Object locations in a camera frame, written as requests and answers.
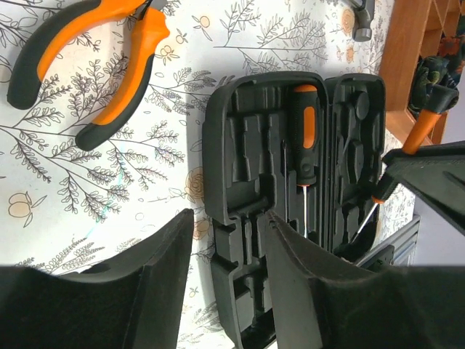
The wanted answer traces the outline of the black plastic tool case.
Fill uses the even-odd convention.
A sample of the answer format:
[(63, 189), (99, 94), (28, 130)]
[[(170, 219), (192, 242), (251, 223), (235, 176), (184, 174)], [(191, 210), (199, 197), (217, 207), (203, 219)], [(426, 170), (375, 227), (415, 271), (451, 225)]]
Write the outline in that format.
[(305, 71), (260, 73), (235, 79), (211, 95), (203, 123), (203, 184), (212, 219), (215, 253), (211, 274), (219, 320), (237, 348), (265, 348), (275, 340), (267, 259), (251, 257), (246, 208), (258, 197), (254, 181), (270, 173), (267, 152), (288, 147), (289, 224), (304, 236), (304, 200), (296, 184), (291, 150), (290, 103), (294, 87), (318, 91), (316, 182), (308, 189), (308, 239), (345, 260), (373, 246), (375, 210), (371, 192), (381, 174), (386, 87), (367, 73), (329, 79)]

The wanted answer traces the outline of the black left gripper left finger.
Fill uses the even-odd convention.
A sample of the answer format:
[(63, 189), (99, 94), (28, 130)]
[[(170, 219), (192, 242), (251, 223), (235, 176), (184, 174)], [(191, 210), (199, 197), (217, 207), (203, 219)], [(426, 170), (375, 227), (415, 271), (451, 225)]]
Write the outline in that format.
[(1, 268), (3, 348), (175, 348), (194, 214), (82, 273)]

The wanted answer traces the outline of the large orange black screwdriver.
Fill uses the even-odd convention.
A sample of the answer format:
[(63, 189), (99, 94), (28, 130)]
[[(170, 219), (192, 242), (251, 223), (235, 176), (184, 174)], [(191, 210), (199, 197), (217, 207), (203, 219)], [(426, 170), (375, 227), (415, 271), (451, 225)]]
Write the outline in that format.
[(308, 189), (316, 182), (314, 150), (317, 143), (318, 91), (311, 84), (303, 84), (291, 92), (290, 103), (291, 150), (296, 170), (296, 184), (302, 189), (304, 200), (304, 237), (308, 230)]

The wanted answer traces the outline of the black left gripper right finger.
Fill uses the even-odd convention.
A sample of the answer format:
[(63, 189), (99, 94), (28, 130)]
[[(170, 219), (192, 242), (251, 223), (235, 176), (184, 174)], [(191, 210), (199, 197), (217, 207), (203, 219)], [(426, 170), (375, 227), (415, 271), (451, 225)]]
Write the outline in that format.
[(464, 269), (359, 268), (268, 212), (265, 232), (279, 348), (462, 348)]

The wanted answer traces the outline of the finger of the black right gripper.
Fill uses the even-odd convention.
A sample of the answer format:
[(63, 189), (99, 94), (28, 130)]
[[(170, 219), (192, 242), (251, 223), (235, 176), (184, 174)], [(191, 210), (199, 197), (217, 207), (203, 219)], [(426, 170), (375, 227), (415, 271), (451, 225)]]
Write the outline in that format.
[(387, 175), (464, 232), (464, 141), (424, 146), (412, 156), (394, 149), (383, 162)]

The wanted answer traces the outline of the orange handled tool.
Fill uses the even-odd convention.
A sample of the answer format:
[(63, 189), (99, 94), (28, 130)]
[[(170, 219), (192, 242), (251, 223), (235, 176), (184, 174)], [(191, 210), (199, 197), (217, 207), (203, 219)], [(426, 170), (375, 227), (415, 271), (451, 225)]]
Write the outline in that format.
[(262, 259), (265, 256), (264, 232), (266, 212), (274, 210), (283, 220), (289, 222), (288, 192), (288, 147), (285, 139), (280, 141), (279, 155), (267, 152), (266, 165), (270, 165), (270, 173), (259, 173), (254, 181), (258, 197), (246, 208), (246, 222), (251, 224), (251, 257)]

